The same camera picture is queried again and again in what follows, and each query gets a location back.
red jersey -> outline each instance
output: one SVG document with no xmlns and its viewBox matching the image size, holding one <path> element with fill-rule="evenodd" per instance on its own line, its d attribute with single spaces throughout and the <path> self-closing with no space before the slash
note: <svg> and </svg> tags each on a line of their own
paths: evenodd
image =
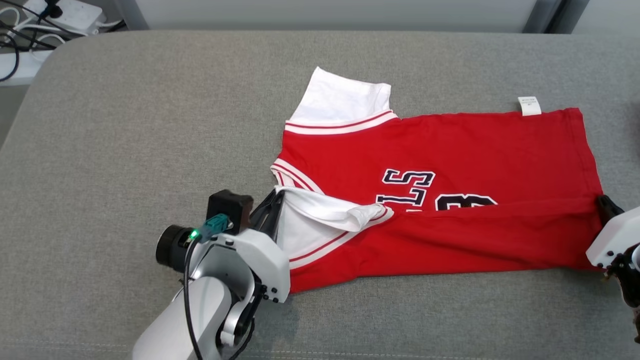
<svg viewBox="0 0 640 360">
<path fill-rule="evenodd" d="M 320 258 L 292 261 L 293 291 L 358 276 L 590 267 L 602 189 L 578 109 L 400 119 L 387 107 L 388 85 L 350 87 L 318 72 L 307 94 L 331 92 L 330 83 L 341 91 L 330 97 L 365 99 L 361 109 L 373 113 L 345 119 L 319 93 L 303 98 L 301 108 L 330 108 L 333 118 L 299 108 L 274 175 L 283 186 L 382 204 L 393 215 Z"/>
</svg>

white power adapter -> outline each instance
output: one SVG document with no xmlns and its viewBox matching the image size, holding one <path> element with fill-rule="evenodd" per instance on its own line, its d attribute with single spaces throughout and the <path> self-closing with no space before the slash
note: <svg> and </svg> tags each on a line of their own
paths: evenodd
<svg viewBox="0 0 640 360">
<path fill-rule="evenodd" d="M 56 5 L 62 9 L 62 16 L 55 19 L 47 17 L 47 20 L 67 30 L 97 34 L 98 22 L 107 20 L 101 8 L 78 0 L 60 0 Z M 35 13 L 42 13 L 47 8 L 47 3 L 44 0 L 28 0 L 24 7 Z M 27 13 L 27 17 L 33 18 L 35 15 Z"/>
</svg>

white cable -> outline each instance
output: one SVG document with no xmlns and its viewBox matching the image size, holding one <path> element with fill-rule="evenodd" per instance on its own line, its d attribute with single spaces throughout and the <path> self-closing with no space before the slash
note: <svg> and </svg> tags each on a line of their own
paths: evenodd
<svg viewBox="0 0 640 360">
<path fill-rule="evenodd" d="M 22 29 L 41 29 L 41 30 L 49 30 L 49 31 L 62 31 L 58 28 L 54 28 L 52 26 L 43 26 L 43 25 L 30 25 L 30 24 L 26 24 L 23 26 L 16 26 L 15 27 L 15 31 L 20 31 Z M 82 35 L 82 36 L 87 36 L 86 33 L 83 33 L 82 31 L 77 31 L 77 30 L 69 30 L 67 29 L 68 32 L 70 33 L 74 33 L 74 34 L 78 34 L 78 35 Z"/>
<path fill-rule="evenodd" d="M 0 14 L 2 13 L 6 13 L 6 12 L 15 12 L 15 23 L 13 23 L 13 27 L 18 26 L 18 23 L 20 22 L 20 12 L 18 11 L 18 9 L 16 8 L 3 8 L 0 9 Z"/>
<path fill-rule="evenodd" d="M 46 39 L 46 38 L 57 38 L 58 40 L 60 40 L 60 42 L 62 44 L 64 44 L 66 41 L 65 39 L 61 38 L 59 35 L 57 34 L 44 34 L 41 37 L 39 37 L 37 40 L 38 41 L 42 41 L 42 39 Z M 29 49 L 29 54 L 31 54 L 31 56 L 33 56 L 34 59 L 38 60 L 39 62 L 44 62 L 46 59 L 43 58 L 39 58 L 36 56 L 36 53 L 33 52 L 33 49 Z"/>
<path fill-rule="evenodd" d="M 118 25 L 118 24 L 120 23 L 120 21 L 122 21 L 122 20 L 118 20 L 118 21 L 114 21 L 114 22 L 107 22 L 106 24 L 105 24 L 105 23 L 103 23 L 103 22 L 96 21 L 96 22 L 95 22 L 95 25 L 96 25 L 98 28 L 110 28 L 111 26 L 116 26 L 116 25 Z"/>
</svg>

black cable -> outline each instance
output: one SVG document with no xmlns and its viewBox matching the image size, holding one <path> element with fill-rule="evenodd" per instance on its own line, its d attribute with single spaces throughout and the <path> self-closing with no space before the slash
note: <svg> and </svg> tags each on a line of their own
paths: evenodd
<svg viewBox="0 0 640 360">
<path fill-rule="evenodd" d="M 238 349 L 238 351 L 236 351 L 233 355 L 231 355 L 229 360 L 236 360 L 238 355 L 240 355 L 240 353 L 244 351 L 244 349 L 246 348 L 247 344 L 249 344 L 249 340 L 251 340 L 251 336 L 253 335 L 253 330 L 254 329 L 255 329 L 255 319 L 253 318 L 253 319 L 251 319 L 251 327 L 249 328 L 249 335 L 246 336 L 246 340 L 244 341 L 242 346 Z"/>
<path fill-rule="evenodd" d="M 12 33 L 18 35 L 21 38 L 25 38 L 26 40 L 31 40 L 31 37 L 28 37 L 27 35 L 21 33 L 20 31 L 15 31 L 11 26 L 7 25 L 4 21 L 1 21 L 1 20 L 0 20 L 0 28 L 7 29 L 8 31 L 11 31 Z M 36 43 L 36 44 L 38 44 L 40 46 L 44 46 L 44 47 L 46 47 L 48 49 L 51 49 L 51 50 L 54 50 L 56 48 L 56 46 L 49 45 L 49 44 L 47 44 L 45 42 L 41 42 L 39 40 L 35 40 L 34 43 Z"/>
<path fill-rule="evenodd" d="M 0 0 L 0 3 L 6 3 L 6 4 L 9 4 L 9 5 L 15 6 L 15 7 L 17 7 L 17 8 L 20 8 L 20 9 L 22 9 L 22 11 L 24 11 L 24 12 L 30 12 L 30 13 L 32 13 L 33 15 L 36 15 L 39 19 L 42 19 L 42 21 L 44 21 L 44 22 L 48 23 L 49 25 L 53 26 L 54 28 L 58 28 L 58 29 L 60 29 L 61 31 L 64 31 L 64 32 L 66 32 L 66 33 L 68 33 L 68 34 L 76 35 L 76 34 L 74 34 L 73 32 L 71 32 L 71 31 L 69 31 L 69 30 L 67 30 L 67 29 L 65 29 L 65 28 L 62 28 L 61 26 L 56 25 L 56 24 L 54 24 L 53 22 L 51 22 L 51 21 L 49 21 L 49 20 L 47 20 L 47 19 L 45 19 L 45 18 L 40 18 L 40 14 L 39 14 L 39 13 L 36 13 L 35 11 L 33 11 L 33 10 L 31 10 L 31 9 L 25 8 L 24 6 L 22 6 L 22 5 L 20 5 L 20 4 L 14 3 L 13 1 L 9 1 L 9 0 Z"/>
<path fill-rule="evenodd" d="M 187 330 L 189 331 L 189 337 L 191 338 L 191 344 L 193 345 L 193 352 L 196 354 L 198 360 L 202 360 L 202 353 L 200 353 L 200 347 L 198 346 L 198 340 L 196 340 L 195 333 L 193 332 L 193 323 L 191 323 L 191 304 L 189 304 L 189 263 L 191 262 L 191 255 L 193 255 L 193 249 L 196 248 L 198 240 L 191 240 L 189 249 L 187 249 L 187 256 L 184 258 L 184 283 L 182 284 L 182 293 L 184 295 L 184 314 L 187 317 Z"/>
<path fill-rule="evenodd" d="M 20 51 L 18 50 L 18 43 L 16 43 L 12 37 L 10 37 L 7 34 L 0 34 L 0 35 L 9 39 L 9 42 L 13 45 L 13 48 L 15 49 L 15 65 L 13 66 L 13 70 L 11 70 L 11 72 L 7 76 L 0 79 L 0 83 L 1 83 L 3 81 L 11 79 L 11 77 L 15 74 L 15 72 L 18 71 L 18 66 L 20 66 Z"/>
<path fill-rule="evenodd" d="M 115 24 L 114 26 L 109 28 L 107 31 L 105 31 L 105 33 L 112 33 L 114 31 L 118 31 L 118 30 L 124 28 L 126 25 L 127 24 L 124 22 L 124 20 L 121 20 L 118 24 Z"/>
</svg>

